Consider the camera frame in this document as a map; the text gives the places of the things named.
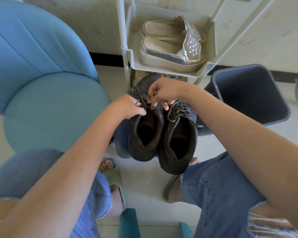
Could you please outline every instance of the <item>hand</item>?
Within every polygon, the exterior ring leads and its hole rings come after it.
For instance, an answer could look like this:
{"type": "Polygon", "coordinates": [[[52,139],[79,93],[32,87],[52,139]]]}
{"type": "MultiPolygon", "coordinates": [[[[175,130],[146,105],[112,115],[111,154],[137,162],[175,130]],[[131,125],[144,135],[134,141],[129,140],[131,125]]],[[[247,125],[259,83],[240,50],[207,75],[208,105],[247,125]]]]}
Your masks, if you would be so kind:
{"type": "Polygon", "coordinates": [[[121,112],[124,119],[130,119],[138,114],[146,115],[146,111],[140,107],[141,103],[137,103],[137,100],[128,94],[115,99],[110,105],[114,106],[116,111],[121,112]]]}
{"type": "Polygon", "coordinates": [[[175,100],[180,99],[183,91],[187,89],[187,84],[183,81],[161,77],[150,86],[148,103],[154,107],[158,101],[161,101],[162,107],[168,110],[168,104],[173,104],[175,100]]]}

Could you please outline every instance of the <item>black baseboard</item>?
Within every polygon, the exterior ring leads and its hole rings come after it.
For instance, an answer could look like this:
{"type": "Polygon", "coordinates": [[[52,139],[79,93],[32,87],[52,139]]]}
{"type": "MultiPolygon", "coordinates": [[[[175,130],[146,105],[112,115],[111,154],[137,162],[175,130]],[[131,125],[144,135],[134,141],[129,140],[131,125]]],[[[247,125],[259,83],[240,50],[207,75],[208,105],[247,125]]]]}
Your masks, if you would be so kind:
{"type": "MultiPolygon", "coordinates": [[[[91,53],[91,59],[94,65],[112,66],[112,67],[124,67],[123,56],[114,54],[103,53],[91,53]]],[[[215,71],[232,68],[231,66],[216,65],[207,75],[212,75],[215,71]]],[[[271,71],[276,82],[296,83],[298,73],[271,71]]]]}

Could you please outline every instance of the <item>round chair seat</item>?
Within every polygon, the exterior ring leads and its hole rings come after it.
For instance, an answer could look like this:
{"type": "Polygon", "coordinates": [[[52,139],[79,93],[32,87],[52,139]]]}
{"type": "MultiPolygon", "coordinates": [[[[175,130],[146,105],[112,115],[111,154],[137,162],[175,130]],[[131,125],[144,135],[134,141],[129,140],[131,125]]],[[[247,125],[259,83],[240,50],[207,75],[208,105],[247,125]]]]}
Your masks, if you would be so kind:
{"type": "Polygon", "coordinates": [[[94,79],[74,73],[49,74],[12,98],[4,115],[5,135],[16,153],[33,148],[65,152],[110,102],[94,79]]]}

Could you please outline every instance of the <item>tile floor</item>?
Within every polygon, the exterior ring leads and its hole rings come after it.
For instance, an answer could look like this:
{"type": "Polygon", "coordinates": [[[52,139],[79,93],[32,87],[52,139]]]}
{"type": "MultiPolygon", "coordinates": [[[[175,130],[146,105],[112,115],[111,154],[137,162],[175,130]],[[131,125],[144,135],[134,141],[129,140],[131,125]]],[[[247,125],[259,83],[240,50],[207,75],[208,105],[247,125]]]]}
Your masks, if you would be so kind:
{"type": "MultiPolygon", "coordinates": [[[[112,100],[125,94],[123,68],[96,66],[96,69],[102,86],[112,100]]],[[[199,86],[204,88],[209,79],[210,77],[206,77],[199,86]]],[[[294,98],[295,84],[278,83],[278,86],[290,106],[291,117],[287,122],[270,128],[298,144],[298,103],[294,98]]],[[[203,161],[223,151],[223,146],[215,136],[204,136],[198,139],[195,155],[203,161]]],[[[5,140],[0,116],[0,164],[13,153],[5,140]]],[[[127,207],[136,209],[142,238],[180,238],[180,221],[189,224],[192,232],[195,232],[200,209],[185,203],[164,202],[162,191],[171,175],[162,171],[157,158],[146,163],[121,159],[112,146],[108,147],[105,156],[114,159],[121,169],[127,207]]],[[[118,236],[119,219],[105,217],[97,220],[97,223],[103,238],[118,236]]]]}

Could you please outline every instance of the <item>dark brown shoe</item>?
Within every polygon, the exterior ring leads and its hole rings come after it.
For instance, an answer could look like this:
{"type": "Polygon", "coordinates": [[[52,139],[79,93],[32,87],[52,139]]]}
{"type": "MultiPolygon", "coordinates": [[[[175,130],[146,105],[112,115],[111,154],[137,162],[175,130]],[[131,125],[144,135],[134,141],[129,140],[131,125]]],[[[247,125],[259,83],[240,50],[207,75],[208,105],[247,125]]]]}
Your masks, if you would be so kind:
{"type": "Polygon", "coordinates": [[[151,84],[159,77],[151,73],[143,77],[136,87],[130,90],[130,95],[139,100],[147,112],[145,116],[136,115],[131,118],[128,149],[131,156],[138,161],[151,160],[158,150],[164,124],[163,108],[158,103],[157,107],[150,109],[147,95],[151,84]]]}
{"type": "Polygon", "coordinates": [[[165,111],[159,154],[159,163],[165,172],[181,175],[186,171],[198,139],[195,122],[196,112],[186,102],[176,101],[165,111]]]}

